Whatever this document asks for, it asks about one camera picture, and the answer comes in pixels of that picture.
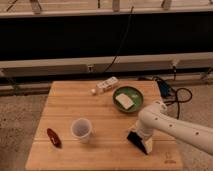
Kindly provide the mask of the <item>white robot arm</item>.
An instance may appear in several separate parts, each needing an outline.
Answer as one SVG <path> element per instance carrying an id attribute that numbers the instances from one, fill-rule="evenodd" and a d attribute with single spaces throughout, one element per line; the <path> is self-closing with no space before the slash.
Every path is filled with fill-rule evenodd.
<path id="1" fill-rule="evenodd" d="M 154 130 L 159 130 L 213 155 L 213 128 L 177 120 L 166 113 L 167 106 L 162 101 L 154 101 L 144 107 L 136 122 L 138 136 L 147 141 Z"/>

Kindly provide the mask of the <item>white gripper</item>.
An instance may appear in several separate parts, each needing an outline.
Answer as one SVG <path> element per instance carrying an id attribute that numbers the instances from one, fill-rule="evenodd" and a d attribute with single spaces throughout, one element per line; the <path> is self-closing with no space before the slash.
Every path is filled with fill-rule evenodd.
<path id="1" fill-rule="evenodd" d="M 142 138 L 142 142 L 145 145 L 145 149 L 147 150 L 147 154 L 150 154 L 153 150 L 153 138 L 151 134 L 141 134 L 137 133 L 139 137 Z"/>

